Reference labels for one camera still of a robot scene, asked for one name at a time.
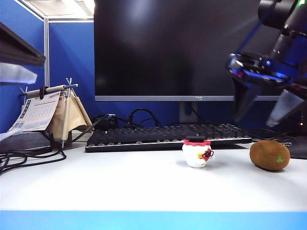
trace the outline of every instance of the keyboard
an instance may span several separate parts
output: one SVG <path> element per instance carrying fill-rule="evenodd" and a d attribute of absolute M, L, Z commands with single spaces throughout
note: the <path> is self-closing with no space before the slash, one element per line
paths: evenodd
<path fill-rule="evenodd" d="M 86 152 L 119 152 L 181 149 L 187 137 L 201 137 L 211 146 L 250 143 L 247 131 L 232 124 L 191 124 L 166 127 L 117 128 L 94 130 Z"/>

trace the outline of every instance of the black monitor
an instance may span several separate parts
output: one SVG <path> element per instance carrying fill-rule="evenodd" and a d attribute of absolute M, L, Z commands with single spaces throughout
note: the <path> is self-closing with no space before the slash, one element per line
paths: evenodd
<path fill-rule="evenodd" d="M 96 101 L 231 101 L 225 65 L 258 19 L 259 0 L 96 0 Z M 245 51 L 269 54 L 262 26 Z M 259 99 L 276 100 L 264 89 Z"/>

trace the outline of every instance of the toy figure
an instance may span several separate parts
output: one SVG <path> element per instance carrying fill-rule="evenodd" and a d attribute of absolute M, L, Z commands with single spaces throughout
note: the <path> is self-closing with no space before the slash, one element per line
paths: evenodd
<path fill-rule="evenodd" d="M 205 167 L 209 158 L 213 156 L 210 144 L 211 142 L 207 140 L 203 142 L 184 140 L 182 152 L 188 166 L 193 168 Z"/>

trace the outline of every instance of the kiwi fruit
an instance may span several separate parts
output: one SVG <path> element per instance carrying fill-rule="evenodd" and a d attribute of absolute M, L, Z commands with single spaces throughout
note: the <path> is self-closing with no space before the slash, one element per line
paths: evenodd
<path fill-rule="evenodd" d="M 273 140 L 261 140 L 250 147 L 251 161 L 258 167 L 268 171 L 279 171 L 290 161 L 289 149 Z"/>

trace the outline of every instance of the white desk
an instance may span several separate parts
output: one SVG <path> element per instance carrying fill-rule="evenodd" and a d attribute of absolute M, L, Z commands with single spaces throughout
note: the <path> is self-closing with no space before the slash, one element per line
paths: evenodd
<path fill-rule="evenodd" d="M 253 165 L 249 149 L 215 149 L 215 159 L 194 169 L 179 150 L 86 153 L 83 143 L 74 147 L 64 161 L 0 176 L 1 209 L 307 211 L 307 160 L 267 172 Z"/>

